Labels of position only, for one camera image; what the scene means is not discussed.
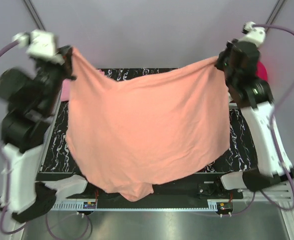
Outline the salmon orange t shirt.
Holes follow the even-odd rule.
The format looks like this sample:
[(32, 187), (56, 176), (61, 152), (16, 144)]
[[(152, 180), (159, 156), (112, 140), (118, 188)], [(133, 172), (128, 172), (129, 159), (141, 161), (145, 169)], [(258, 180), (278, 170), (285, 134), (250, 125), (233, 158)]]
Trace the salmon orange t shirt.
[(74, 49), (66, 142), (87, 181), (135, 202), (223, 155), (229, 98), (216, 60), (116, 81)]

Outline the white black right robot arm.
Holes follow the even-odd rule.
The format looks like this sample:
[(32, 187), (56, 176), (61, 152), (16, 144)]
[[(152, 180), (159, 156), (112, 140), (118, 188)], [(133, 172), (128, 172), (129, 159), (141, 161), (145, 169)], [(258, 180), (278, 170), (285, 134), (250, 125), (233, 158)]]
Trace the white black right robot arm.
[(294, 166), (271, 116), (274, 98), (270, 86), (256, 75), (259, 57), (254, 43), (234, 39), (226, 44), (215, 64), (224, 72), (226, 86), (248, 124), (257, 154), (257, 168), (227, 173), (220, 178), (214, 185), (219, 198), (227, 197), (233, 189), (257, 192), (294, 179)]

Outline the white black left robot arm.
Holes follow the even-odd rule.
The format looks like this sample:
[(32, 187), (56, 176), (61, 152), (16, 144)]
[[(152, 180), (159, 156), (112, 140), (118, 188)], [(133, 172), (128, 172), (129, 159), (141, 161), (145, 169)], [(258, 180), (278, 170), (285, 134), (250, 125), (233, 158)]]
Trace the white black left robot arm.
[(48, 213), (56, 200), (80, 194), (89, 198), (94, 185), (79, 175), (58, 181), (36, 181), (41, 164), (44, 136), (50, 124), (62, 83), (74, 79), (72, 48), (59, 48), (61, 63), (36, 57), (35, 77), (18, 68), (0, 76), (0, 99), (8, 103), (8, 113), (1, 122), (0, 149), (6, 163), (0, 210), (9, 211), (23, 224)]

